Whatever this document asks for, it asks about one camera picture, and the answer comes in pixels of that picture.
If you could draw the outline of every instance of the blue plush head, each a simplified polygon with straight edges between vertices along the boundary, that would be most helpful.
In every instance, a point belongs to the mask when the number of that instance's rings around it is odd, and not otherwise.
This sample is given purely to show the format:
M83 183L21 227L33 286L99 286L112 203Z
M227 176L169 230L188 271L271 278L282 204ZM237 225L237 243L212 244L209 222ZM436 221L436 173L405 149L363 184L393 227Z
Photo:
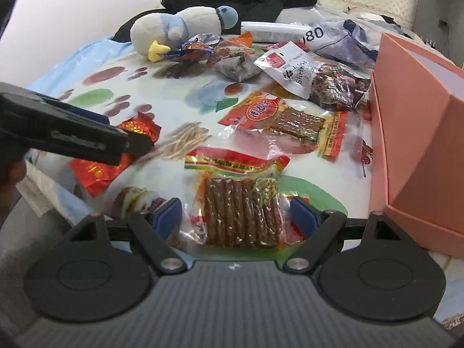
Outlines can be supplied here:
M223 30L231 29L238 22L238 14L234 8L230 6L220 6L216 9Z

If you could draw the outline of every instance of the plush duck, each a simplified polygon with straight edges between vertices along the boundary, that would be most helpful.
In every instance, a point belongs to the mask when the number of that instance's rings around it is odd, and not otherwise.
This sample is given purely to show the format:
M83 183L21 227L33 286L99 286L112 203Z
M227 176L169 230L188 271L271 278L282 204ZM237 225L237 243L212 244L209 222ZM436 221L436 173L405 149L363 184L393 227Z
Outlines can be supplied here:
M194 6L177 14L152 13L140 17L130 29L135 50L150 61L159 61L158 54L180 48L182 43L198 34L221 35L238 21L238 14L230 6L209 8Z

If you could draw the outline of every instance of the gray wall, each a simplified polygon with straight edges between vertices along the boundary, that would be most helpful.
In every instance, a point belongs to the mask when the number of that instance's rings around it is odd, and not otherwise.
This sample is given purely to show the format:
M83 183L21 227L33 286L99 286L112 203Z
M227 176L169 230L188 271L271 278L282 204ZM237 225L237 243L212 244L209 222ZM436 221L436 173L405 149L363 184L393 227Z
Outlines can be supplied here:
M448 29L438 27L438 20ZM436 42L436 49L459 67L464 62L464 0L418 0L414 32Z

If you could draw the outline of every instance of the orange cardboard box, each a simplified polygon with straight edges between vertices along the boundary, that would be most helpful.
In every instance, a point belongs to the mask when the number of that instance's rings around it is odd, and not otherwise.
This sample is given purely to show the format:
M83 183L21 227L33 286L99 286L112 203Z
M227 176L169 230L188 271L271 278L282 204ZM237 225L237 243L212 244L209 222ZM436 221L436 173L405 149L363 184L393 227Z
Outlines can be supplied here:
M371 211L464 258L464 71L384 34L370 92Z

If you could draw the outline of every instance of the oval logo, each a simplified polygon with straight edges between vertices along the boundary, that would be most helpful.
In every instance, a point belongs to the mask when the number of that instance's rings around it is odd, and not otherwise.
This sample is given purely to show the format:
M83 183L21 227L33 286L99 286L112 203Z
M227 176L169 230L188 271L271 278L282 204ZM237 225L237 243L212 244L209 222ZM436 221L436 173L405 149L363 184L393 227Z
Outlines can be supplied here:
M258 122L275 114L278 105L272 99L258 99L247 108L247 119Z

